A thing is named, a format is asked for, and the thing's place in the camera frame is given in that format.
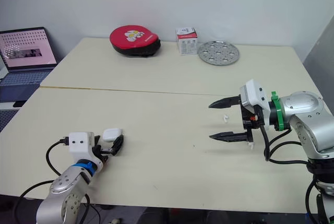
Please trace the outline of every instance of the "cartoon print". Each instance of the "cartoon print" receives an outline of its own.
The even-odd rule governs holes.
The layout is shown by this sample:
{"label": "cartoon print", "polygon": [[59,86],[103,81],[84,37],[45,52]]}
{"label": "cartoon print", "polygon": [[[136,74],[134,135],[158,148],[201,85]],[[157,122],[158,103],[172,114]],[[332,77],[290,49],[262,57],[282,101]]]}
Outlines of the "cartoon print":
{"label": "cartoon print", "polygon": [[135,41],[137,38],[140,38],[143,35],[144,35],[143,32],[139,32],[136,30],[130,30],[125,33],[125,36],[127,36],[126,39],[131,42]]}

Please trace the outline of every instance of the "green ring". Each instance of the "green ring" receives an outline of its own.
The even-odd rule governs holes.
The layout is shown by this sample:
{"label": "green ring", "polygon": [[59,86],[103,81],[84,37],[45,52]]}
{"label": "green ring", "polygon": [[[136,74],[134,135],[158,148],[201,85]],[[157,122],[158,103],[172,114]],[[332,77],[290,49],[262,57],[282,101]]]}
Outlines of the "green ring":
{"label": "green ring", "polygon": [[271,101],[274,103],[277,112],[278,131],[283,131],[284,121],[283,121],[282,107],[280,102],[278,101],[278,95],[276,94],[275,91],[271,92]]}

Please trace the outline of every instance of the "red pouch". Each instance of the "red pouch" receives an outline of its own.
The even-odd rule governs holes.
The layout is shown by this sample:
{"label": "red pouch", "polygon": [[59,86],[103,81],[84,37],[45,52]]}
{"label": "red pouch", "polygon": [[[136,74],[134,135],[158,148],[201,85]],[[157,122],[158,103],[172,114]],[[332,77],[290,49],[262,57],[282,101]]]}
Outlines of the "red pouch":
{"label": "red pouch", "polygon": [[110,42],[119,53],[149,57],[160,48],[158,36],[142,26],[123,26],[110,34]]}

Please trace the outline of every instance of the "laptop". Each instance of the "laptop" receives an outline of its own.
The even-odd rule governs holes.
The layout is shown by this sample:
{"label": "laptop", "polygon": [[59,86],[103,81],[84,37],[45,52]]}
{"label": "laptop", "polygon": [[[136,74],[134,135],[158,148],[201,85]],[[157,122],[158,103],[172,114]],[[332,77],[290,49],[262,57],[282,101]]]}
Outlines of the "laptop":
{"label": "laptop", "polygon": [[0,55],[8,70],[0,102],[28,100],[57,65],[44,27],[0,32]]}

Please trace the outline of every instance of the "gray panel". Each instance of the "gray panel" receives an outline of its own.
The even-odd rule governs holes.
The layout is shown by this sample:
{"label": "gray panel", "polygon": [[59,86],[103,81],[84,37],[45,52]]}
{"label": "gray panel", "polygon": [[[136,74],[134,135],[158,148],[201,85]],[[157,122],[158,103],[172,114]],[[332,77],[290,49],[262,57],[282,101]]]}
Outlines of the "gray panel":
{"label": "gray panel", "polygon": [[305,68],[334,113],[334,17],[304,62]]}

